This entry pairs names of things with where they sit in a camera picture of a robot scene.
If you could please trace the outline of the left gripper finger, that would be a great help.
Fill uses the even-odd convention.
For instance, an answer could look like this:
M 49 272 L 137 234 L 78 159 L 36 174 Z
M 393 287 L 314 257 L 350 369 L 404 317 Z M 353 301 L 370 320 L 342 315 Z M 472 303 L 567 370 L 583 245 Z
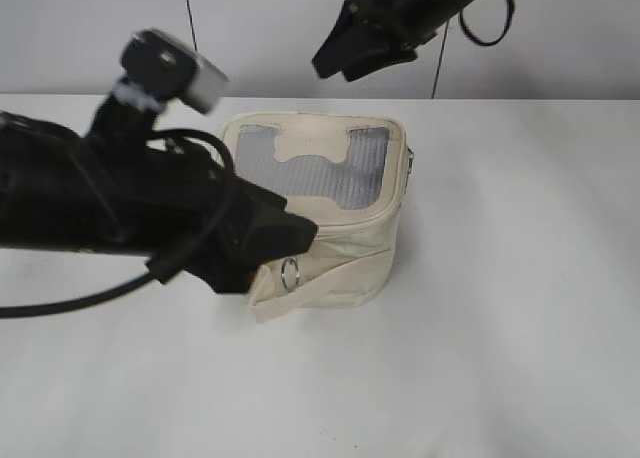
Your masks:
M 241 249 L 249 258 L 284 258 L 309 250 L 318 226 L 286 210 L 287 199 L 242 178 L 239 188 L 246 198 L 242 217 Z
M 217 294 L 246 294 L 264 262 L 196 257 L 189 262 L 189 273 L 205 282 Z

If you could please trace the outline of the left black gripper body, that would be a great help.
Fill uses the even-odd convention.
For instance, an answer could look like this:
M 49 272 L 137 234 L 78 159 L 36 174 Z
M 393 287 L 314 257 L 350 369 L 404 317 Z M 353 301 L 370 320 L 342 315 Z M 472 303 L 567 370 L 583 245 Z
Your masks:
M 174 159 L 190 159 L 201 174 L 199 189 L 187 190 L 195 199 L 185 228 L 146 262 L 155 278 L 173 278 L 185 271 L 199 278 L 248 278 L 260 264 L 262 246 L 252 246 L 264 226 L 260 215 L 280 210 L 280 196 L 239 177 L 228 147 L 214 150 L 194 142 L 167 142 Z

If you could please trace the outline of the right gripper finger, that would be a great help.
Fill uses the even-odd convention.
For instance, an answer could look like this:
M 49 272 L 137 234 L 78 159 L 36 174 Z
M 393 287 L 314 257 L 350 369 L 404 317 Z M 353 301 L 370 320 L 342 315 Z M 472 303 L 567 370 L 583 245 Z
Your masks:
M 342 73 L 360 79 L 382 68 L 390 52 L 387 40 L 363 23 L 335 27 L 312 59 L 321 79 Z
M 351 47 L 342 51 L 342 74 L 347 82 L 354 82 L 388 67 L 411 63 L 417 59 L 414 48 Z

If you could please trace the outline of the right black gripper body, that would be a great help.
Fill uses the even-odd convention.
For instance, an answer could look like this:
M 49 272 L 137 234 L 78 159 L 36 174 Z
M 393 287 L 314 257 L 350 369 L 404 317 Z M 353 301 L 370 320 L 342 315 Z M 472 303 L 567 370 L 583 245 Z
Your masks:
M 415 48 L 437 36 L 439 25 L 425 25 L 437 0 L 344 0 L 339 43 L 373 41 L 397 43 Z

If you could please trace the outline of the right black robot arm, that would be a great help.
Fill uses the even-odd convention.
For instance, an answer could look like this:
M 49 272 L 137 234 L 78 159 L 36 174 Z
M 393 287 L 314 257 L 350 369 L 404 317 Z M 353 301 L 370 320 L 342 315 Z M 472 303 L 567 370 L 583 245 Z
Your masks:
M 321 79 L 338 73 L 348 82 L 384 68 L 410 63 L 417 49 L 437 35 L 437 30 L 457 16 L 464 35 L 480 47 L 495 46 L 500 39 L 484 41 L 463 17 L 475 0 L 344 0 L 338 18 L 312 59 Z M 499 38 L 509 31 L 515 0 L 505 0 L 506 19 Z

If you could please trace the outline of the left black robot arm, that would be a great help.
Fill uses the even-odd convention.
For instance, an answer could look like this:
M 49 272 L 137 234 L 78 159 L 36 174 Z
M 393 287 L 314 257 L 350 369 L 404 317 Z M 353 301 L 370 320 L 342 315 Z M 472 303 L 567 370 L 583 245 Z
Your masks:
M 1 116 L 1 243 L 6 248 L 146 258 L 219 293 L 246 292 L 258 269 L 306 252 L 317 225 L 284 197 L 226 172 L 191 130 L 81 137 Z

